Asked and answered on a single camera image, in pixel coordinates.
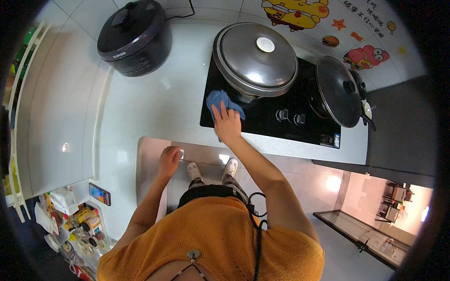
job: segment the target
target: glass door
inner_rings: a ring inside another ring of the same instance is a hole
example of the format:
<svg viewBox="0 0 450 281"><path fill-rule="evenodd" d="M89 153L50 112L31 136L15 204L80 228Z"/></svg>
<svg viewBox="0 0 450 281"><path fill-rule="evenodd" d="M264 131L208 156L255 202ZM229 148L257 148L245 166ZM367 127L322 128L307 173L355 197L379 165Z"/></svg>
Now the glass door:
<svg viewBox="0 0 450 281"><path fill-rule="evenodd" d="M363 251L369 253L394 270L400 265L410 248L341 210L317 212L313 215L353 242L360 253Z"/></svg>

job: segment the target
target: sneaker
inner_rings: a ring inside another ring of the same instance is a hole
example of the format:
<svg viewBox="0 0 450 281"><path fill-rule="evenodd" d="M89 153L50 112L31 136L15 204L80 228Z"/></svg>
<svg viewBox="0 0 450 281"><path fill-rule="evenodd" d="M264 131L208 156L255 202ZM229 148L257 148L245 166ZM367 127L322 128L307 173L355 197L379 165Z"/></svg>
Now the sneaker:
<svg viewBox="0 0 450 281"><path fill-rule="evenodd" d="M188 164L188 174L191 177L191 180L194 180L196 178L200 178L201 180L203 180L202 174L200 173L200 170L198 169L195 162L190 162Z"/></svg>
<svg viewBox="0 0 450 281"><path fill-rule="evenodd" d="M238 161L236 158L230 158L225 165L224 173L222 174L222 181L226 174L231 175L234 178L234 174L238 170Z"/></svg>

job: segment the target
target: power cord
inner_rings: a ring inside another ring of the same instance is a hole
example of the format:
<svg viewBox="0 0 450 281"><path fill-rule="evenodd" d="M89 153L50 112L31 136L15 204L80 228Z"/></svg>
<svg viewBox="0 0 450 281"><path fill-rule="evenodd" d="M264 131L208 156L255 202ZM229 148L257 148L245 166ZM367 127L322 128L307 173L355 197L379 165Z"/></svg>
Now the power cord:
<svg viewBox="0 0 450 281"><path fill-rule="evenodd" d="M189 5L191 5L192 14L187 15L187 16L173 16L173 17L168 18L167 20L169 20L171 18L187 18L187 17L195 15L194 6L192 6L192 1L191 0L189 0Z"/></svg>
<svg viewBox="0 0 450 281"><path fill-rule="evenodd" d="M261 237L262 237L262 224L263 223L266 223L267 224L267 220L262 220L260 223L259 223L259 226L258 225L256 225L256 222L255 222L255 219L253 218L253 216L255 216L255 217L258 217L258 218L261 218L261 217L264 217L266 214L267 214L267 212L265 213L265 214L263 214L263 215L257 215L257 214L255 214L255 206L254 205L252 205L252 203L251 203L251 199L252 199L252 196L253 195L261 195L261 196L263 196L264 198L266 197L263 193L261 193L261 192L255 192L255 193L252 193L251 195L250 195L250 197L248 198L248 204L247 205L245 205L246 207L247 207L247 210L248 210L248 215L250 216L250 220L252 221L252 224L253 224L253 226L254 226L254 228L256 228L257 230L258 230L258 232L256 233L256 261L255 261L255 273L254 273L254 275L253 275L253 281L257 281L258 280L258 275L259 275L259 266L260 266L260 263L261 263Z"/></svg>

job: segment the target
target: cartoon wall sticker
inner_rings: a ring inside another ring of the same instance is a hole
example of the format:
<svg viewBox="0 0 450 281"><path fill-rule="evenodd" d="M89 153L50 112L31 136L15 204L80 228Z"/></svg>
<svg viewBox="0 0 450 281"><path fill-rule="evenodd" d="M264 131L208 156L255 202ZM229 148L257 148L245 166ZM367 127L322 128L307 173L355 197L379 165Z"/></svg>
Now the cartoon wall sticker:
<svg viewBox="0 0 450 281"><path fill-rule="evenodd" d="M389 54L380 48L366 45L364 48L350 50L344 55L344 62L355 70L371 69L389 59Z"/></svg>
<svg viewBox="0 0 450 281"><path fill-rule="evenodd" d="M339 45L339 39L334 36L328 35L322 38L322 44L334 48Z"/></svg>
<svg viewBox="0 0 450 281"><path fill-rule="evenodd" d="M394 30L396 28L395 23L392 21L388 21L387 28L391 31L391 35L394 35Z"/></svg>
<svg viewBox="0 0 450 281"><path fill-rule="evenodd" d="M397 52L401 55L406 55L408 53L408 50L404 46L398 46Z"/></svg>
<svg viewBox="0 0 450 281"><path fill-rule="evenodd" d="M291 32L313 28L321 18L328 16L328 0L307 4L306 0L263 0L261 7L272 25L289 26Z"/></svg>
<svg viewBox="0 0 450 281"><path fill-rule="evenodd" d="M358 40L358 42L361 42L364 39L363 37L359 36L358 33L356 32L350 33L350 36Z"/></svg>
<svg viewBox="0 0 450 281"><path fill-rule="evenodd" d="M333 27L337 27L337 30L341 30L341 28L346 28L346 26L344 25L344 19L340 19L340 20L333 20L333 24L331 25Z"/></svg>

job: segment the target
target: smartphone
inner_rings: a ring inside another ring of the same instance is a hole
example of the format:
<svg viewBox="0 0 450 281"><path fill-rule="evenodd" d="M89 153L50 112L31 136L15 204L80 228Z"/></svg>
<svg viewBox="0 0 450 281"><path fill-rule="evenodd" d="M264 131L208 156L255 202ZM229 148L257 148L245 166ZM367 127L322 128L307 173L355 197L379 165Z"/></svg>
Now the smartphone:
<svg viewBox="0 0 450 281"><path fill-rule="evenodd" d="M89 194L103 204L111 206L111 193L108 191L99 188L93 183L89 183Z"/></svg>

